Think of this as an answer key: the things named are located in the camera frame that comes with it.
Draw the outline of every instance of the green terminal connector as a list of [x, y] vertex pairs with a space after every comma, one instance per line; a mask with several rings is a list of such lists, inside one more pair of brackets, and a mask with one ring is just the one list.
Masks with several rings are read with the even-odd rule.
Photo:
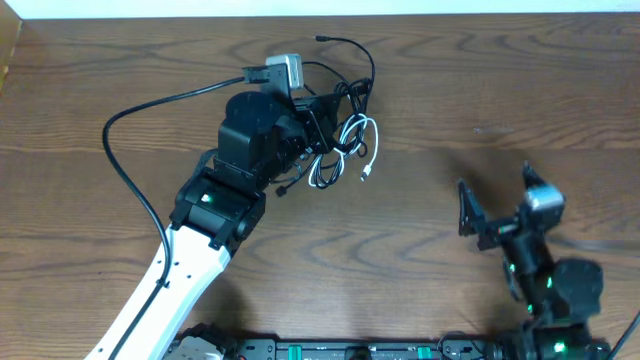
[[428, 346], [418, 347], [418, 359], [420, 360], [431, 359], [431, 348]]
[[289, 346], [289, 360], [302, 360], [302, 346]]

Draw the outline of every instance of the wooden table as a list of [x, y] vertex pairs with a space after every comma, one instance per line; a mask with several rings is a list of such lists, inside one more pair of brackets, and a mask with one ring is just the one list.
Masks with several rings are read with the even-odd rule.
[[[457, 234], [455, 181], [493, 215], [521, 201], [525, 160], [568, 197], [556, 257], [605, 269], [595, 336], [615, 343], [640, 307], [638, 15], [29, 21], [0, 98], [0, 357], [78, 358], [115, 319], [158, 235], [109, 165], [114, 113], [297, 52], [351, 79], [378, 66], [379, 159], [326, 191], [305, 184], [267, 212], [185, 326], [281, 337], [487, 333], [526, 317], [501, 251]], [[309, 71], [329, 91], [333, 78]], [[167, 222], [237, 85], [131, 116], [116, 155]], [[634, 358], [640, 335], [620, 358]]]

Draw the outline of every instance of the white cable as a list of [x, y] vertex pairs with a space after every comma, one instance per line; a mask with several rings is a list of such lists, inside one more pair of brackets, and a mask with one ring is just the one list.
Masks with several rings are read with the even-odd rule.
[[[351, 121], [355, 118], [358, 117], [359, 119], [357, 121], [355, 121], [354, 123], [351, 123]], [[373, 167], [373, 163], [376, 161], [376, 157], [378, 156], [378, 124], [376, 123], [376, 121], [365, 115], [362, 113], [358, 113], [358, 114], [353, 114], [351, 115], [344, 123], [344, 126], [342, 126], [342, 131], [340, 131], [340, 137], [338, 139], [338, 143], [341, 145], [347, 145], [350, 144], [351, 142], [356, 140], [356, 135], [354, 135], [353, 137], [351, 137], [351, 139], [349, 139], [349, 135], [351, 134], [351, 132], [360, 124], [364, 124], [362, 126], [363, 129], [367, 128], [367, 125], [369, 123], [373, 124], [373, 130], [375, 131], [375, 135], [376, 135], [376, 143], [374, 145], [373, 148], [373, 156], [371, 157], [371, 160], [369, 161], [369, 163], [364, 167], [364, 169], [362, 170], [362, 175], [360, 176], [360, 180], [365, 181], [366, 178], [369, 176], [369, 174], [371, 173], [371, 168]], [[339, 158], [339, 163], [336, 165], [338, 166], [338, 170], [339, 170], [339, 174], [338, 176], [342, 175], [342, 172], [344, 171], [345, 168], [345, 160], [347, 158], [347, 156], [353, 155], [355, 153], [358, 152], [358, 150], [360, 149], [360, 146], [362, 146], [361, 143], [358, 143], [357, 146], [354, 146], [353, 149], [351, 149], [348, 153], [345, 153], [341, 150], [338, 150], [337, 148], [334, 148], [333, 150], [335, 152], [338, 153], [338, 155], [340, 156]], [[313, 160], [313, 164], [311, 165], [311, 169], [309, 171], [309, 186], [311, 187], [317, 187], [317, 184], [314, 182], [314, 178], [315, 178], [315, 171], [317, 169], [318, 166], [322, 166], [322, 155], [316, 157]]]

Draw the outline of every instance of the white wall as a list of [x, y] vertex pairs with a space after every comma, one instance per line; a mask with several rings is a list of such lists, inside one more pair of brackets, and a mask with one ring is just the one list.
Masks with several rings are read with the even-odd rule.
[[640, 11], [640, 0], [5, 0], [23, 19]]

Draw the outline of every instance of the black cable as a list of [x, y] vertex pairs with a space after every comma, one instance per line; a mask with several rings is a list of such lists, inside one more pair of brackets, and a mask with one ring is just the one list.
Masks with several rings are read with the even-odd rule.
[[134, 112], [144, 110], [152, 106], [168, 103], [171, 101], [186, 99], [188, 97], [204, 94], [204, 93], [217, 90], [225, 86], [239, 83], [242, 81], [244, 81], [244, 77], [237, 77], [237, 78], [223, 81], [215, 85], [207, 86], [201, 89], [189, 91], [189, 92], [178, 94], [178, 95], [168, 96], [162, 99], [158, 99], [158, 100], [150, 101], [148, 103], [134, 106], [127, 110], [121, 111], [116, 115], [114, 115], [113, 117], [111, 117], [111, 119], [107, 121], [107, 123], [104, 125], [104, 128], [102, 129], [102, 146], [104, 147], [104, 152], [105, 154], [107, 154], [107, 158], [109, 158], [111, 165], [116, 170], [118, 175], [120, 175], [120, 177], [125, 182], [125, 184], [127, 184], [129, 189], [131, 189], [133, 194], [136, 196], [136, 198], [138, 198], [140, 203], [142, 203], [142, 206], [144, 206], [145, 210], [147, 210], [147, 212], [151, 216], [151, 219], [153, 220], [153, 223], [155, 224], [156, 229], [158, 230], [158, 233], [160, 233], [160, 237], [162, 238], [162, 246], [164, 248], [164, 257], [165, 257], [164, 269], [162, 270], [162, 275], [160, 276], [160, 279], [158, 279], [156, 283], [156, 287], [153, 289], [153, 291], [149, 295], [149, 298], [147, 298], [147, 301], [145, 301], [144, 305], [142, 305], [142, 308], [140, 308], [140, 311], [138, 312], [136, 317], [133, 319], [133, 321], [131, 321], [131, 324], [129, 325], [127, 330], [124, 332], [124, 334], [122, 334], [122, 337], [120, 338], [116, 346], [113, 348], [113, 352], [111, 352], [111, 355], [109, 356], [110, 360], [116, 358], [116, 356], [118, 355], [118, 352], [120, 352], [120, 349], [129, 338], [129, 335], [131, 335], [136, 325], [138, 325], [138, 323], [140, 322], [140, 319], [142, 319], [142, 317], [144, 316], [144, 313], [147, 311], [149, 306], [151, 306], [151, 303], [153, 302], [155, 297], [158, 295], [158, 292], [160, 292], [160, 289], [162, 289], [162, 287], [165, 286], [167, 277], [169, 276], [169, 270], [171, 268], [171, 246], [169, 245], [169, 240], [167, 239], [167, 234], [165, 233], [164, 225], [162, 225], [162, 221], [160, 220], [160, 217], [158, 216], [156, 211], [153, 209], [153, 207], [151, 206], [147, 198], [142, 194], [140, 189], [138, 189], [138, 187], [133, 183], [131, 178], [124, 171], [122, 166], [120, 166], [120, 164], [116, 160], [115, 155], [113, 154], [113, 151], [111, 151], [111, 145], [109, 145], [109, 130], [111, 129], [111, 126], [116, 121], [118, 121], [118, 119], [123, 118]]
[[[347, 121], [349, 119], [354, 119], [354, 117], [358, 116], [359, 114], [366, 116], [367, 104], [368, 104], [369, 97], [371, 95], [371, 91], [373, 89], [373, 84], [375, 81], [375, 73], [376, 73], [375, 63], [369, 51], [367, 51], [367, 49], [365, 49], [362, 45], [360, 45], [359, 43], [353, 40], [318, 35], [316, 36], [316, 41], [320, 41], [320, 42], [339, 41], [339, 42], [346, 42], [346, 43], [352, 44], [358, 47], [360, 50], [362, 50], [367, 55], [367, 57], [369, 58], [369, 62], [371, 63], [371, 78], [370, 79], [363, 78], [363, 79], [356, 80], [354, 82], [349, 82], [346, 79], [346, 77], [344, 77], [338, 71], [334, 70], [330, 66], [327, 66], [321, 62], [306, 61], [302, 63], [302, 65], [315, 65], [315, 66], [322, 67], [328, 70], [329, 72], [333, 73], [336, 77], [338, 77], [338, 79], [340, 79], [340, 82], [338, 82], [334, 87], [334, 93], [341, 97], [348, 96], [349, 101], [351, 103], [351, 108], [352, 108], [352, 113], [349, 115], [349, 117], [347, 117], [347, 120], [341, 122], [338, 125], [338, 128], [340, 129], [339, 133], [342, 134], [342, 132], [344, 131], [344, 126], [348, 126]], [[366, 89], [366, 92], [364, 94], [359, 94], [359, 91], [356, 90], [356, 87], [358, 86], [360, 87], [364, 86]], [[351, 153], [351, 151], [357, 147], [358, 148], [357, 155], [359, 157], [364, 157], [368, 153], [368, 147], [367, 147], [367, 144], [364, 142], [363, 124], [359, 124], [355, 128], [355, 131], [356, 131], [355, 136], [351, 142], [349, 142], [348, 144], [339, 144], [338, 146], [336, 146], [336, 148], [342, 151], [343, 153]], [[313, 174], [311, 175], [313, 177], [315, 186], [318, 189], [326, 189], [327, 187], [335, 184], [338, 178], [340, 177], [340, 173], [341, 173], [342, 165], [340, 163], [340, 160], [333, 162], [331, 165], [322, 165], [322, 161], [323, 161], [323, 157], [321, 156], [319, 159], [318, 166], [314, 168]], [[331, 170], [331, 175], [328, 178], [325, 178], [325, 176], [323, 175], [324, 170]]]
[[351, 39], [346, 39], [346, 38], [318, 35], [318, 36], [316, 36], [316, 41], [320, 41], [320, 42], [326, 42], [326, 41], [346, 42], [346, 43], [349, 43], [351, 45], [356, 46], [357, 48], [362, 50], [362, 52], [364, 52], [367, 55], [367, 57], [369, 58], [369, 62], [371, 63], [371, 85], [369, 86], [369, 92], [365, 95], [364, 100], [362, 101], [362, 106], [363, 106], [362, 112], [366, 113], [367, 112], [367, 104], [369, 102], [369, 96], [371, 95], [371, 90], [373, 90], [373, 83], [374, 83], [374, 81], [376, 79], [376, 64], [373, 61], [373, 57], [371, 56], [369, 51], [367, 51], [367, 49], [365, 49], [365, 47], [360, 45], [359, 43], [357, 43], [357, 42], [355, 42], [355, 41], [353, 41]]
[[613, 347], [613, 349], [609, 353], [609, 356], [607, 357], [607, 360], [613, 360], [613, 358], [616, 356], [618, 351], [620, 351], [620, 348], [622, 348], [622, 345], [624, 345], [624, 343], [627, 341], [627, 339], [629, 339], [633, 331], [638, 327], [638, 324], [640, 324], [640, 311], [638, 311], [638, 313], [636, 314], [636, 317], [633, 319], [631, 324], [629, 324], [629, 327], [627, 328], [627, 330], [624, 331], [624, 334], [622, 334], [622, 336], [616, 343], [616, 346]]

